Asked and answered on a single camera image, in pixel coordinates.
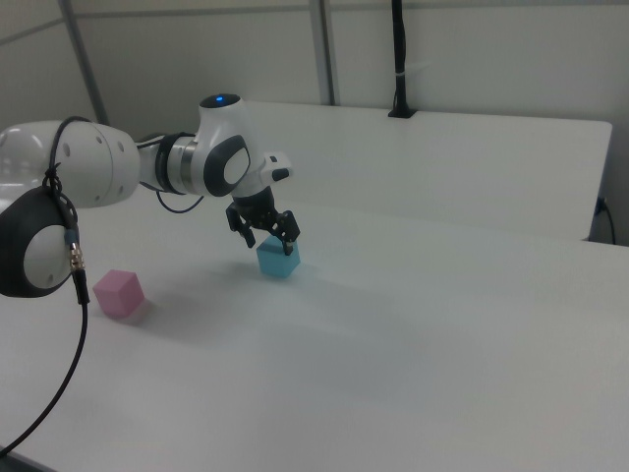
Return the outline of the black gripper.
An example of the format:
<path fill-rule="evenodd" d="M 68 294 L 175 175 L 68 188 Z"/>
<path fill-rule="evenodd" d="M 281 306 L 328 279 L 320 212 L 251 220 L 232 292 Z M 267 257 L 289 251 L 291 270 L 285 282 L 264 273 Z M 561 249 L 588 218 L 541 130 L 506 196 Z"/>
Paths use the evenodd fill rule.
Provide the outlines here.
<path fill-rule="evenodd" d="M 301 234 L 294 213 L 291 210 L 277 212 L 271 188 L 248 197 L 234 197 L 233 203 L 226 208 L 230 230 L 243 237 L 247 246 L 252 248 L 256 238 L 251 227 L 266 230 L 281 242 L 283 254 L 291 256 L 294 244 Z"/>

